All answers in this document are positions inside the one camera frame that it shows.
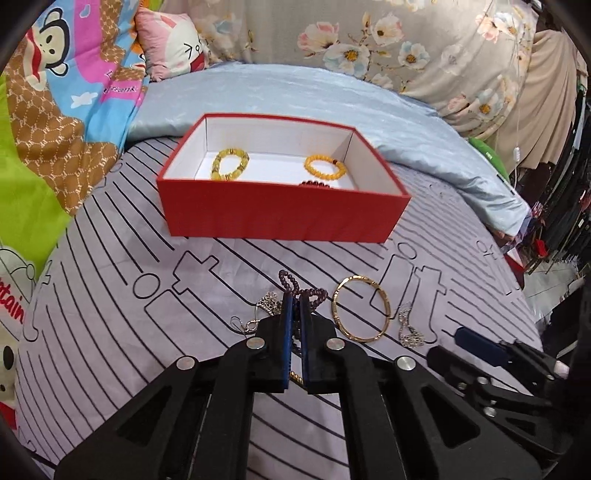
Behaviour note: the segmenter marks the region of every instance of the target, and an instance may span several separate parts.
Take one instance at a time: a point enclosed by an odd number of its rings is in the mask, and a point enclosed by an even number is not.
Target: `pink pillow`
[[[188,15],[163,14],[140,7],[135,25],[152,80],[159,82],[208,67],[207,46]]]

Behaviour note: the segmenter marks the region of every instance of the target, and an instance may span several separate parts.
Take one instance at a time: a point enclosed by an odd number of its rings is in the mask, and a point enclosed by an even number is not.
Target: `metal bolt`
[[[251,350],[260,350],[265,346],[265,341],[261,337],[250,337],[246,341],[246,346]]]
[[[184,356],[177,360],[177,368],[179,370],[191,370],[195,366],[195,359],[190,356]]]
[[[342,350],[345,348],[345,341],[341,338],[329,338],[326,341],[326,348],[328,350]]]
[[[409,356],[402,356],[398,360],[396,360],[396,365],[400,370],[407,370],[410,371],[417,366],[416,361],[414,358],[410,358]]]
[[[484,412],[484,415],[486,415],[487,417],[490,417],[490,418],[496,417],[496,410],[492,407],[484,407],[482,409],[482,411]]]

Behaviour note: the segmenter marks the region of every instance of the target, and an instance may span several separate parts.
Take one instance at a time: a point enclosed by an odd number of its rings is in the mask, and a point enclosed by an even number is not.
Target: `silver pendant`
[[[410,314],[410,307],[401,306],[398,311],[398,321],[400,322],[400,330],[398,331],[398,340],[403,347],[415,348],[425,345],[425,336],[419,332],[415,327],[409,325],[408,316]],[[410,334],[405,335],[404,329],[407,329]]]

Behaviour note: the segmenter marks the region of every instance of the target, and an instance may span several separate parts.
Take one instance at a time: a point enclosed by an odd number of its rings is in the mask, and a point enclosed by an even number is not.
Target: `green fabric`
[[[481,154],[485,156],[485,158],[491,163],[495,170],[499,172],[501,177],[503,177],[506,181],[509,181],[509,175],[507,173],[507,170],[505,169],[505,166],[503,165],[503,162],[501,161],[501,158],[491,147],[489,147],[482,140],[479,140],[477,138],[470,137],[468,141],[470,142],[471,146],[473,146],[475,149],[477,149]]]
[[[12,137],[6,78],[0,76],[0,245],[35,265],[38,277],[70,216],[47,183],[20,160]]]

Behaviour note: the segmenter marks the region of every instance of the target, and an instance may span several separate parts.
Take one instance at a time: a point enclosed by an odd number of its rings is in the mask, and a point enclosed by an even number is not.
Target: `colorful blanket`
[[[137,8],[57,0],[0,76],[0,350],[18,336],[47,257],[117,161],[144,98]],[[7,370],[0,362],[0,380]]]

